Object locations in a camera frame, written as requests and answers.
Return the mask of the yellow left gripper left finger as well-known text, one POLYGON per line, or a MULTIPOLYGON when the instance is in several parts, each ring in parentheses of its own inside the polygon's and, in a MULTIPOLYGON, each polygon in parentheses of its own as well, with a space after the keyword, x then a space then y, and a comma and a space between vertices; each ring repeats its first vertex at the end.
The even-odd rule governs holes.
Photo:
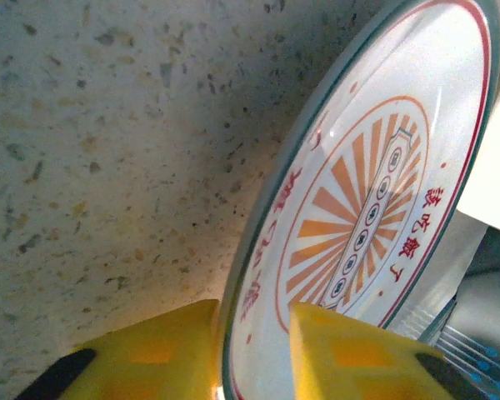
POLYGON ((214 399, 216 299, 108 332, 60 357, 20 399, 214 399))

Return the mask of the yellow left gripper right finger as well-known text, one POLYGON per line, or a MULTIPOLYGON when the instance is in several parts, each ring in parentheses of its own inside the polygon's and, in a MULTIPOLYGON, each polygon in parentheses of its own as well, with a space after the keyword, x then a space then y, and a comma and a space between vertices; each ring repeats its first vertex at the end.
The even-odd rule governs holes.
POLYGON ((297 399, 485 399, 436 348, 309 303, 290 312, 297 399))

